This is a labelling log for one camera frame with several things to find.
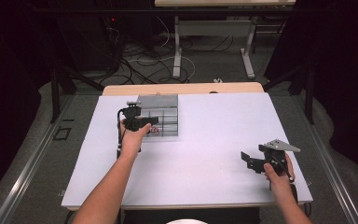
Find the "white desk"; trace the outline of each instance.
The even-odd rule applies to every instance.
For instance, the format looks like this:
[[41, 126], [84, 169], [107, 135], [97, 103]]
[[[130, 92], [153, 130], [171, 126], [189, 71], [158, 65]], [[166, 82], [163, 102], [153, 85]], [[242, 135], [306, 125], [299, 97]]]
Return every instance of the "white desk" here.
[[[155, 0], [156, 7], [258, 7], [258, 6], [292, 6], [296, 0]], [[249, 79], [255, 79], [255, 72], [249, 58], [249, 51], [255, 35], [257, 17], [251, 21], [179, 21], [175, 17], [175, 57], [173, 63], [174, 77], [180, 76], [182, 49], [180, 35], [237, 35], [247, 36], [241, 57]]]
[[[188, 85], [192, 89], [202, 84]], [[117, 112], [137, 97], [133, 94], [100, 97], [62, 206], [78, 209], [115, 162]], [[178, 138], [142, 144], [122, 209], [273, 204], [269, 182], [264, 175], [247, 169], [241, 159], [241, 151], [262, 159], [259, 144], [276, 138], [287, 141], [269, 95], [264, 92], [179, 94], [178, 101]], [[292, 152], [288, 154], [295, 168], [298, 200], [311, 202], [296, 158]]]

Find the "human arm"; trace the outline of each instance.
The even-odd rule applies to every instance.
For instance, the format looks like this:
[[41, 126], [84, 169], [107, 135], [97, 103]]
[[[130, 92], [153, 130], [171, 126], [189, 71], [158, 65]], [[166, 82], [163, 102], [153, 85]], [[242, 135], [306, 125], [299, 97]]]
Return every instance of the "human arm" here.
[[[287, 154], [285, 156], [289, 174], [292, 177], [295, 177], [293, 172], [293, 164], [290, 161], [289, 156]], [[310, 219], [298, 206], [290, 188], [289, 178], [287, 175], [277, 175], [269, 163], [264, 164], [264, 169], [266, 170], [266, 177], [270, 181], [271, 190], [275, 197], [275, 202], [281, 209], [286, 223], [311, 223]]]
[[131, 168], [139, 148], [141, 148], [142, 139], [149, 132], [150, 126], [150, 124], [146, 124], [139, 131], [132, 132], [124, 130], [122, 122], [120, 122], [123, 134], [121, 154], [80, 206], [74, 224], [112, 224], [115, 222], [130, 178]]

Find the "white tabletop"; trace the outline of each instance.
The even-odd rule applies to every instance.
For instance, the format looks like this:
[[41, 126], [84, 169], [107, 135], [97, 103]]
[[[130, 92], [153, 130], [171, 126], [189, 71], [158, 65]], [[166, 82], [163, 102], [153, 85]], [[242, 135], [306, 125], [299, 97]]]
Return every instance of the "white tabletop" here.
[[294, 5], [296, 0], [156, 0], [156, 7], [246, 7]]
[[[62, 206], [76, 210], [116, 160], [117, 112], [132, 96], [101, 96]], [[241, 151], [263, 159], [258, 145], [287, 142], [267, 93], [178, 95], [179, 136], [144, 141], [122, 208], [260, 206], [274, 203], [264, 175], [246, 168]], [[300, 203], [312, 197], [296, 158]]]

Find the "person's right arm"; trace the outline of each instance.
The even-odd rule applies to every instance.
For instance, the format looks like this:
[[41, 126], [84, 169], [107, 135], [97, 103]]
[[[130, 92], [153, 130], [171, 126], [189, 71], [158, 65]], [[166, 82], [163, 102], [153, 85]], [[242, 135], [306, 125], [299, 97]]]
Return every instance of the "person's right arm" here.
[[[286, 160], [289, 173], [294, 176], [293, 165], [287, 154]], [[271, 182], [271, 190], [274, 193], [275, 202], [281, 209], [286, 223], [311, 223], [310, 219], [298, 206], [290, 188], [289, 178], [287, 175], [277, 175], [269, 163], [264, 164], [264, 169], [266, 170], [266, 177]]]

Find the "person's left arm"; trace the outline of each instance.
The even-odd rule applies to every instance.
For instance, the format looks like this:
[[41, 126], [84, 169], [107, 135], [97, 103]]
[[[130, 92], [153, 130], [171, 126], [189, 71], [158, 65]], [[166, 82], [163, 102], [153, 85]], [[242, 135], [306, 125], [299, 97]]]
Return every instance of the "person's left arm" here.
[[129, 130], [123, 132], [121, 124], [121, 131], [124, 133], [121, 154], [80, 206], [73, 223], [112, 224], [115, 222], [131, 168], [141, 148], [142, 139], [149, 130], [150, 124], [147, 124], [138, 132]]

